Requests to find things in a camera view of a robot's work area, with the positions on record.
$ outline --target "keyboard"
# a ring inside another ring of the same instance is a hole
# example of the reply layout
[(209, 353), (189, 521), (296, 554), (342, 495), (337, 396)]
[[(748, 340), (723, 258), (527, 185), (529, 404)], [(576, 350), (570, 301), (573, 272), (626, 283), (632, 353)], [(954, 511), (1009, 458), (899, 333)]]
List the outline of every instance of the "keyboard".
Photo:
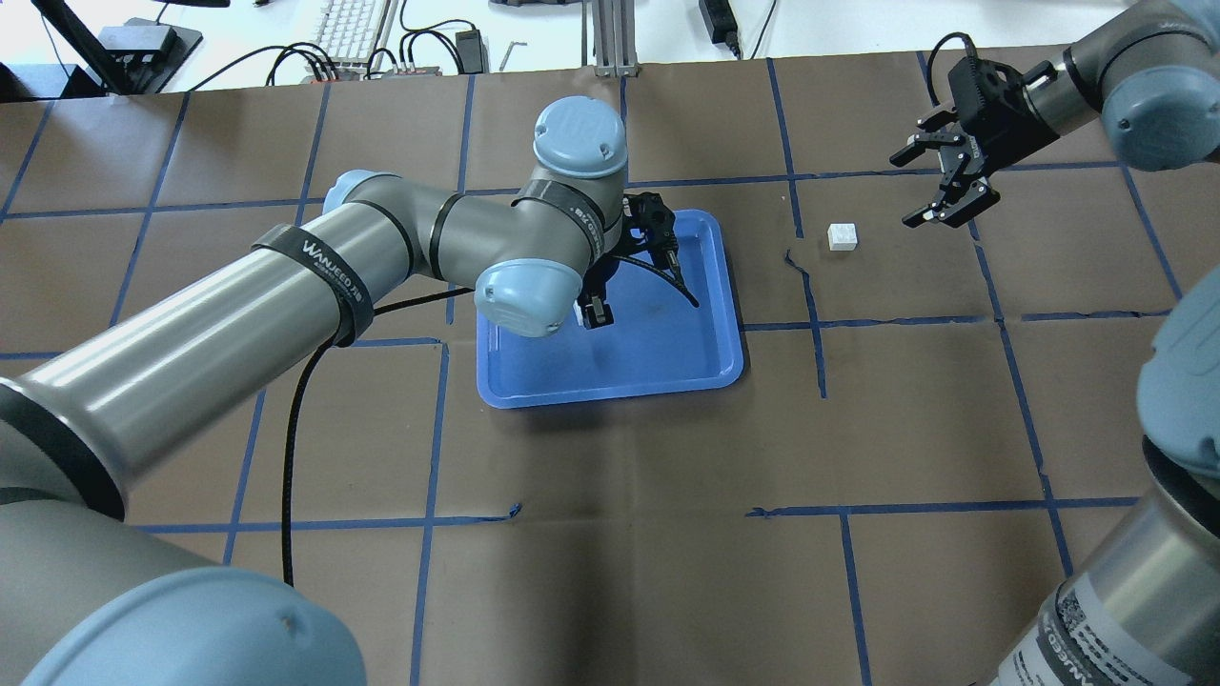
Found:
[(340, 70), (362, 72), (368, 55), (386, 46), (399, 1), (322, 0), (314, 43), (321, 45)]

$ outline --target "robotic arm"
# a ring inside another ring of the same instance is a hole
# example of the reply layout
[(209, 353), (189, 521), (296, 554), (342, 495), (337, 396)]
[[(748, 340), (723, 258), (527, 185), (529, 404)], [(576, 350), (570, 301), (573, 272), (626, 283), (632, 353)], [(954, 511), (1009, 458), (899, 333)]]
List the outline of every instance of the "robotic arm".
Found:
[(150, 310), (0, 378), (0, 682), (362, 684), (338, 619), (123, 526), (127, 493), (320, 344), (353, 343), (373, 301), (414, 273), (473, 287), (479, 311), (512, 332), (556, 331), (586, 272), (634, 244), (620, 239), (639, 221), (623, 212), (626, 138), (609, 106), (551, 104), (534, 153), (511, 206), (348, 172), (318, 218), (276, 227)]
[(953, 103), (917, 120), (919, 131), (889, 157), (902, 167), (927, 150), (939, 156), (939, 188), (903, 217), (906, 226), (961, 226), (999, 201), (993, 172), (1098, 116), (1119, 159), (1136, 168), (1220, 162), (1214, 0), (1141, 0), (1024, 73), (978, 57), (965, 34), (950, 35), (966, 42), (949, 71)]

